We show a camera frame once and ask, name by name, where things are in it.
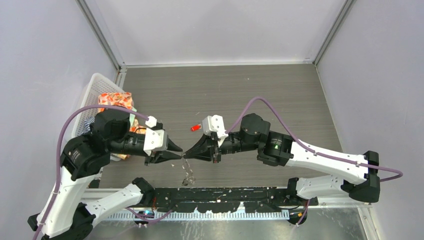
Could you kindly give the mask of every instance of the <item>metal frame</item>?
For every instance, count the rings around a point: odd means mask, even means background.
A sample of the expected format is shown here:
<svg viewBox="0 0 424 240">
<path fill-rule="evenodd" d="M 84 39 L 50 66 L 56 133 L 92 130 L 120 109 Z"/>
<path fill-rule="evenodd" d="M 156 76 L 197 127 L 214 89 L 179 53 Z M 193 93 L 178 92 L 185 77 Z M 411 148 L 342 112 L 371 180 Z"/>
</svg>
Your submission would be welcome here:
<svg viewBox="0 0 424 240">
<path fill-rule="evenodd" d="M 232 66 L 232 65 L 272 65 L 272 64 L 314 64 L 315 68 L 320 63 L 323 55 L 327 51 L 331 41 L 336 35 L 337 31 L 340 29 L 344 20 L 346 19 L 348 13 L 350 12 L 353 4 L 356 0 L 346 0 L 342 9 L 340 10 L 334 24 L 332 25 L 328 35 L 326 36 L 322 46 L 320 47 L 318 54 L 314 61 L 304 60 L 304 61 L 294 61 L 294 62 L 238 62 L 238 63 L 193 63 L 193 64 L 160 64 L 160 65 L 125 65 L 120 64 L 112 51 L 108 41 L 105 38 L 105 35 L 102 33 L 102 30 L 97 23 L 93 13 L 91 12 L 89 6 L 86 3 L 86 0 L 75 0 L 80 7 L 82 13 L 86 17 L 91 29 L 93 30 L 95 36 L 97 37 L 100 45 L 106 52 L 107 57 L 115 67 L 117 74 L 115 83 L 122 88 L 124 85 L 124 80 L 127 74 L 128 68 L 152 68 L 152 67 L 188 67 L 188 66 Z M 95 189 L 88 188 L 85 190 L 82 200 L 83 201 L 92 201 L 104 198 L 119 191 L 120 188 L 108 188 L 108 189 Z M 376 228 L 375 216 L 372 214 L 372 206 L 369 203 L 363 203 L 355 201 L 346 196 L 331 196 L 331 197 L 319 197 L 318 201 L 320 204 L 318 206 L 310 206 L 310 208 L 357 208 L 359 216 L 362 221 L 365 234 L 368 239 L 378 240 L 381 236 L 378 234 L 378 229 Z"/>
<path fill-rule="evenodd" d="M 340 29 L 340 26 L 342 26 L 344 20 L 346 19 L 346 16 L 352 9 L 352 6 L 356 0 L 346 0 L 344 2 L 343 7 L 341 8 L 340 12 L 338 13 L 334 24 L 332 25 L 330 31 L 328 32 L 327 37 L 325 38 L 324 42 L 322 43 L 321 48 L 318 51 L 318 54 L 316 55 L 315 60 L 313 61 L 313 64 L 317 66 L 320 63 L 320 60 L 323 58 L 323 55 L 327 51 L 327 48 L 329 47 L 330 43 L 332 42 L 334 36 L 336 35 L 337 31 Z"/>
<path fill-rule="evenodd" d="M 100 45 L 106 52 L 107 57 L 110 59 L 111 63 L 117 70 L 117 75 L 115 79 L 115 83 L 122 88 L 124 85 L 125 76 L 127 73 L 128 68 L 160 68 L 160 67 L 191 67 L 191 66 L 234 66 L 234 65 L 280 65 L 280 64 L 314 64 L 317 66 L 323 57 L 324 53 L 326 52 L 329 44 L 333 40 L 334 36 L 336 35 L 337 31 L 339 30 L 340 26 L 342 25 L 343 21 L 345 20 L 346 16 L 348 15 L 350 9 L 352 8 L 353 4 L 356 2 L 356 0 L 346 0 L 343 7 L 341 8 L 339 14 L 337 15 L 337 18 L 335 19 L 334 24 L 332 25 L 330 31 L 328 32 L 328 35 L 326 36 L 324 42 L 322 43 L 322 46 L 320 47 L 317 56 L 315 57 L 315 60 L 305 59 L 301 61 L 292 61 L 292 62 L 218 62 L 218 63 L 182 63 L 182 64 L 155 64 L 155 65 L 125 65 L 123 62 L 122 64 L 119 63 L 118 59 L 116 58 L 116 55 L 114 54 L 113 50 L 111 49 L 105 35 L 103 34 L 98 22 L 96 21 L 96 18 L 94 17 L 92 11 L 90 10 L 90 7 L 88 6 L 86 0 L 75 0 L 77 4 L 79 5 L 82 13 L 84 14 L 85 18 L 87 19 L 89 25 L 91 26 L 91 29 L 93 30 L 95 36 L 97 37 Z"/>
<path fill-rule="evenodd" d="M 96 19 L 93 16 L 92 11 L 90 10 L 89 6 L 86 3 L 86 0 L 75 0 L 78 4 L 79 8 L 81 9 L 82 13 L 84 14 L 85 18 L 87 19 L 91 29 L 93 30 L 95 36 L 97 37 L 98 41 L 100 42 L 101 47 L 106 52 L 107 57 L 112 62 L 113 66 L 117 71 L 121 69 L 121 66 L 115 57 L 114 53 L 112 52 L 111 47 L 108 44 L 108 41 L 105 38 L 105 35 L 103 34 L 102 30 L 100 29 L 99 24 L 97 23 Z"/>
</svg>

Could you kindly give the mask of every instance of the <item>wooden floor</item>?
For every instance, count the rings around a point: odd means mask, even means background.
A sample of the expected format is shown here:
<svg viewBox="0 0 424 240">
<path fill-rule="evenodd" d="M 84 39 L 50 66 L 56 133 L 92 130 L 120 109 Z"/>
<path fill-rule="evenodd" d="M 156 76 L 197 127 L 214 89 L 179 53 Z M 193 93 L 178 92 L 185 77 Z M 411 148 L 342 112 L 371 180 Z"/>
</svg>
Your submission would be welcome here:
<svg viewBox="0 0 424 240">
<path fill-rule="evenodd" d="M 190 127 L 207 115 L 221 115 L 228 128 L 255 96 L 267 98 L 301 140 L 341 150 L 311 64 L 130 68 L 123 89 L 132 93 L 138 112 L 161 120 L 169 137 L 185 151 L 202 135 Z M 271 130 L 285 133 L 263 103 L 254 103 L 248 113 L 271 122 Z M 286 186 L 289 178 L 323 175 L 306 168 L 267 166 L 256 155 L 254 151 L 223 155 L 218 164 L 189 159 L 194 187 Z M 182 165 L 182 160 L 173 160 L 144 166 L 143 157 L 132 156 L 106 166 L 100 187 L 122 188 L 136 177 L 154 187 L 180 187 L 186 176 Z"/>
</svg>

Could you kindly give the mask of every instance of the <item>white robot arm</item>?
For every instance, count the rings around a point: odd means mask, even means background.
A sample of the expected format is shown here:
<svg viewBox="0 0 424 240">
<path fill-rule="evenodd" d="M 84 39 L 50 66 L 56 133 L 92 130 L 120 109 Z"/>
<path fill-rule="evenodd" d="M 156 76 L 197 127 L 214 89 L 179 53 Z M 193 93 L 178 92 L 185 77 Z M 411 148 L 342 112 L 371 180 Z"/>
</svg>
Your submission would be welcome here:
<svg viewBox="0 0 424 240">
<path fill-rule="evenodd" d="M 52 191 L 44 209 L 28 219 L 34 231 L 41 228 L 42 240 L 82 240 L 111 214 L 153 200 L 153 187 L 143 178 L 136 178 L 105 198 L 81 202 L 90 182 L 110 163 L 111 153 L 144 156 L 146 165 L 181 159 L 180 155 L 166 151 L 183 150 L 168 138 L 162 124 L 154 117 L 146 121 L 150 127 L 146 134 L 129 132 L 129 117 L 129 113 L 113 109 L 100 112 L 89 133 L 72 138 L 65 145 L 60 157 L 59 191 Z M 57 194 L 56 199 L 40 225 L 54 194 Z"/>
<path fill-rule="evenodd" d="M 380 178 L 377 170 L 360 165 L 378 166 L 378 153 L 368 151 L 364 154 L 346 154 L 300 141 L 315 152 L 349 159 L 356 164 L 336 161 L 304 149 L 289 135 L 270 131 L 270 126 L 269 122 L 251 113 L 242 118 L 239 131 L 226 134 L 223 118 L 218 115 L 208 116 L 202 121 L 202 138 L 183 157 L 218 163 L 225 154 L 257 151 L 257 159 L 270 166 L 301 167 L 328 174 L 309 179 L 290 179 L 287 188 L 293 196 L 311 199 L 349 195 L 361 202 L 378 202 Z"/>
</svg>

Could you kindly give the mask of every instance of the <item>purple cable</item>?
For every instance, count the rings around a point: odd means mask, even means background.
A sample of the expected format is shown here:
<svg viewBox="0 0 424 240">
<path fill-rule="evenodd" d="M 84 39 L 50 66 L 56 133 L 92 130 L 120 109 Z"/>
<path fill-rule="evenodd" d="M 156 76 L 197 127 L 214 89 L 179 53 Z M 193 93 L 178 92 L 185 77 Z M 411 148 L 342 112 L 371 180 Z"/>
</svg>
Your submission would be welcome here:
<svg viewBox="0 0 424 240">
<path fill-rule="evenodd" d="M 240 123 L 240 121 L 242 120 L 242 118 L 245 116 L 247 110 L 250 108 L 250 106 L 256 100 L 261 100 L 264 104 L 266 104 L 268 106 L 269 109 L 271 109 L 271 111 L 277 117 L 278 121 L 281 123 L 281 125 L 284 127 L 284 129 L 287 131 L 287 133 L 293 138 L 293 140 L 295 142 L 297 142 L 297 144 L 299 144 L 305 150 L 307 150 L 309 152 L 312 152 L 313 154 L 316 154 L 318 156 L 327 158 L 327 159 L 337 160 L 337 161 L 341 161 L 341 162 L 345 162 L 345 163 L 353 164 L 353 165 L 356 165 L 357 164 L 356 161 L 352 161 L 352 160 L 344 159 L 344 158 L 341 158 L 341 157 L 331 156 L 331 155 L 328 155 L 328 154 L 325 154 L 325 153 L 317 152 L 314 149 L 312 149 L 312 148 L 306 146 L 305 144 L 303 144 L 301 141 L 299 141 L 299 139 L 296 137 L 296 135 L 290 130 L 290 128 L 284 123 L 284 121 L 281 119 L 280 115 L 278 114 L 277 110 L 271 105 L 271 103 L 268 102 L 265 98 L 263 98 L 261 96 L 256 96 L 256 97 L 252 98 L 247 103 L 246 107 L 243 109 L 243 111 L 241 112 L 240 116 L 237 118 L 237 120 L 235 121 L 235 123 L 227 131 L 225 131 L 226 134 L 228 134 L 229 132 L 231 132 L 236 127 L 236 125 Z M 391 176 L 391 177 L 386 177 L 386 178 L 380 179 L 380 182 L 386 182 L 386 181 L 389 181 L 389 180 L 398 179 L 398 178 L 400 178 L 400 177 L 402 177 L 404 175 L 399 170 L 396 170 L 396 169 L 393 169 L 393 168 L 384 167 L 384 166 L 375 166 L 375 165 L 366 164 L 366 163 L 360 163 L 359 166 L 367 167 L 367 168 L 370 168 L 370 169 L 377 169 L 377 170 L 381 170 L 381 171 L 386 171 L 386 172 L 391 172 L 391 173 L 397 174 L 395 176 Z"/>
<path fill-rule="evenodd" d="M 65 124 L 62 127 L 62 130 L 60 130 L 60 134 L 59 134 L 59 139 L 57 141 L 57 148 L 56 148 L 56 182 L 54 185 L 54 190 L 53 190 L 53 195 L 51 196 L 50 201 L 47 204 L 47 207 L 45 209 L 45 213 L 41 218 L 41 221 L 39 223 L 39 226 L 37 227 L 37 230 L 34 233 L 34 237 L 32 237 L 32 240 L 37 240 L 37 237 L 41 231 L 41 229 L 43 228 L 42 225 L 45 224 L 45 221 L 47 219 L 47 217 L 49 216 L 50 210 L 52 210 L 53 204 L 55 203 L 56 197 L 57 197 L 57 193 L 59 192 L 59 188 L 60 188 L 60 182 L 61 182 L 61 150 L 62 150 L 62 141 L 64 139 L 65 136 L 65 131 L 67 129 L 67 127 L 69 126 L 69 124 L 71 123 L 71 121 L 80 113 L 84 112 L 85 110 L 89 110 L 89 109 L 114 109 L 114 110 L 119 110 L 122 112 L 126 112 L 129 114 L 134 114 L 137 117 L 140 117 L 146 121 L 149 120 L 149 118 L 141 113 L 138 113 L 136 111 L 132 111 L 129 110 L 125 107 L 121 107 L 121 106 L 112 106 L 112 105 L 90 105 L 90 106 L 85 106 L 82 107 L 78 110 L 76 110 L 74 113 L 72 113 L 72 115 L 65 121 Z"/>
<path fill-rule="evenodd" d="M 131 208 L 129 208 L 129 207 L 126 207 L 125 209 L 126 209 L 126 210 L 128 210 L 128 211 L 130 211 L 130 212 L 131 212 L 132 214 L 134 214 L 137 218 L 139 218 L 139 219 L 141 219 L 141 220 L 143 220 L 143 221 L 145 221 L 145 222 L 148 222 L 148 224 L 157 224 L 160 220 L 162 220 L 162 219 L 166 218 L 169 214 L 171 214 L 171 213 L 172 213 L 172 209 L 171 209 L 171 210 L 167 211 L 167 212 L 166 212 L 163 216 L 161 216 L 161 217 L 159 217 L 159 218 L 157 218 L 157 219 L 146 219 L 146 218 L 142 217 L 140 214 L 136 213 L 136 211 L 132 210 L 132 209 L 131 209 Z"/>
</svg>

